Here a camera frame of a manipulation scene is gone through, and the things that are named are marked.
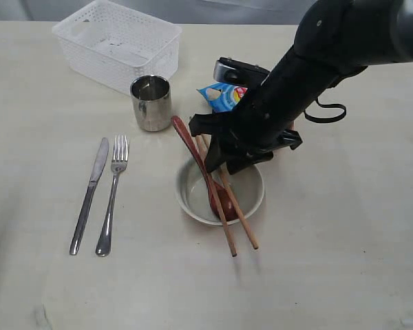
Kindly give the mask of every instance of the knife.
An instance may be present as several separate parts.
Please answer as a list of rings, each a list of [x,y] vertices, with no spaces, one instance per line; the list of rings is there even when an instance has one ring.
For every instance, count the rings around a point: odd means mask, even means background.
[[[70,243],[69,254],[71,256],[76,255],[78,253],[78,250],[80,249],[85,224],[87,223],[87,217],[89,216],[90,205],[92,204],[92,199],[94,197],[98,180],[101,176],[101,173],[103,173],[108,153],[109,140],[106,137],[103,137],[103,139],[101,140],[101,145],[99,146],[98,154],[96,154],[95,164],[92,170],[92,174],[90,175],[89,185],[87,186],[87,192],[85,193],[83,207],[81,207],[78,222],[76,223],[74,238]]]

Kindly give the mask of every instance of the basket rim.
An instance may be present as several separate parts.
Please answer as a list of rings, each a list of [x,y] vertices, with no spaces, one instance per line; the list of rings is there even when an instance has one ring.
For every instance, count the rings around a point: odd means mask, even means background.
[[[78,43],[78,42],[76,42],[76,41],[73,41],[73,40],[71,40],[71,39],[69,39],[69,38],[66,38],[65,36],[63,36],[63,35],[61,35],[61,34],[59,33],[59,30],[60,30],[61,28],[63,28],[64,25],[67,25],[70,21],[73,21],[76,17],[80,16],[80,14],[81,14],[82,12],[87,11],[87,10],[88,10],[89,8],[91,8],[91,7],[98,6],[98,5],[102,5],[102,4],[108,4],[109,6],[114,6],[114,7],[121,7],[123,10],[128,10],[128,11],[130,11],[130,12],[137,12],[137,13],[139,13],[139,14],[141,14],[141,15],[144,15],[144,16],[147,16],[147,17],[149,17],[149,18],[151,18],[151,19],[153,19],[153,20],[160,21],[160,22],[162,22],[162,23],[165,23],[165,24],[167,24],[167,25],[170,25],[171,27],[173,27],[173,28],[175,29],[176,35],[175,35],[171,40],[169,40],[168,42],[166,42],[166,44],[165,44],[163,47],[161,47],[158,51],[156,51],[155,53],[153,53],[143,64],[141,64],[141,65],[132,65],[131,63],[128,63],[128,62],[123,61],[123,60],[120,60],[119,58],[113,57],[113,56],[111,56],[111,55],[109,55],[109,54],[104,54],[104,53],[102,53],[102,52],[99,52],[99,51],[97,51],[97,50],[94,50],[94,49],[91,48],[91,47],[88,47],[88,46],[86,46],[86,45],[83,45],[83,44],[81,44],[81,43]],[[139,12],[139,11],[137,11],[137,10],[134,10],[134,9],[125,7],[125,6],[120,5],[120,4],[118,4],[118,3],[114,3],[114,2],[111,2],[111,1],[108,1],[108,0],[93,0],[91,3],[88,3],[87,5],[85,5],[84,7],[82,7],[80,10],[77,10],[76,12],[74,12],[73,14],[71,14],[70,16],[66,17],[66,18],[63,19],[62,21],[60,21],[60,22],[58,22],[57,24],[55,24],[55,25],[52,27],[52,33],[53,33],[57,38],[59,38],[59,39],[62,39],[62,40],[64,40],[64,41],[67,41],[68,43],[73,43],[73,44],[75,44],[75,45],[77,45],[77,46],[79,46],[79,47],[85,48],[85,49],[87,49],[87,50],[89,50],[89,51],[91,51],[91,52],[93,52],[93,53],[95,53],[95,54],[99,54],[99,55],[102,55],[102,56],[104,56],[104,57],[106,57],[106,58],[110,58],[110,59],[112,59],[112,60],[115,60],[115,61],[118,62],[118,63],[127,65],[127,66],[129,66],[129,67],[143,67],[143,66],[149,64],[155,57],[157,57],[157,55],[159,55],[159,53],[165,51],[165,49],[166,49],[167,47],[169,47],[170,44],[172,44],[176,39],[178,39],[178,38],[180,37],[180,35],[182,34],[182,28],[181,28],[179,25],[176,25],[176,24],[174,24],[174,23],[171,23],[171,22],[168,22],[168,21],[164,21],[163,19],[159,19],[158,17],[151,16],[151,15],[145,14],[145,13],[143,13],[143,12]]]

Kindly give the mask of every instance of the wooden spoon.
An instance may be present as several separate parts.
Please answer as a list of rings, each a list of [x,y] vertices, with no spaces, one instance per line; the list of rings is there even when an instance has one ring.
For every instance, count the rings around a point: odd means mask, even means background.
[[[215,204],[214,198],[213,198],[213,193],[210,187],[210,183],[207,179],[208,177],[208,173],[207,173],[207,169],[205,168],[205,164],[202,161],[202,158],[200,157],[198,150],[195,148],[193,139],[191,138],[190,133],[188,132],[187,127],[185,126],[184,122],[182,121],[182,119],[180,119],[178,116],[174,115],[173,117],[171,117],[171,123],[174,127],[174,129],[176,130],[176,132],[178,132],[180,138],[182,139],[182,141],[185,143],[185,145],[187,146],[187,148],[190,150],[194,160],[196,163],[198,163],[198,166],[200,168],[200,172],[202,173],[205,183],[206,183],[206,187],[208,188],[208,200],[209,200],[209,205],[211,207],[211,210],[214,212],[214,214],[216,216],[219,216],[219,211],[218,211],[218,207]],[[216,190],[218,191],[218,195],[219,195],[219,200],[220,203],[222,204],[222,208],[223,208],[223,212],[225,214],[226,220],[230,221],[230,220],[234,220],[237,218],[237,213],[235,211],[234,205],[231,201],[231,199],[228,196],[228,193],[226,192],[225,188],[223,188],[221,185],[219,185],[216,181],[214,181],[214,185]]]

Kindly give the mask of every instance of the white table surface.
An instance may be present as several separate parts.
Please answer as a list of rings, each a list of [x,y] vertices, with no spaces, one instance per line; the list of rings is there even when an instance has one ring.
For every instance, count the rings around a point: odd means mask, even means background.
[[[266,197],[231,258],[219,228],[183,214],[172,129],[144,133],[131,100],[73,72],[52,23],[0,22],[0,330],[400,329],[413,318],[413,64],[373,67],[321,99],[331,125],[300,118],[304,143],[260,164]],[[219,56],[272,68],[292,26],[183,25],[173,108],[207,112],[195,90]],[[126,132],[112,253],[94,249],[108,166],[78,256],[69,244],[100,139]]]

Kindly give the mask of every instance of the stainless steel cup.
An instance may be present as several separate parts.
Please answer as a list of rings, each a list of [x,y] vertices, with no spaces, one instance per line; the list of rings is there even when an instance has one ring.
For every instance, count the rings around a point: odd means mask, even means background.
[[[156,132],[170,125],[171,94],[166,79],[159,76],[139,77],[131,84],[130,95],[141,129]]]

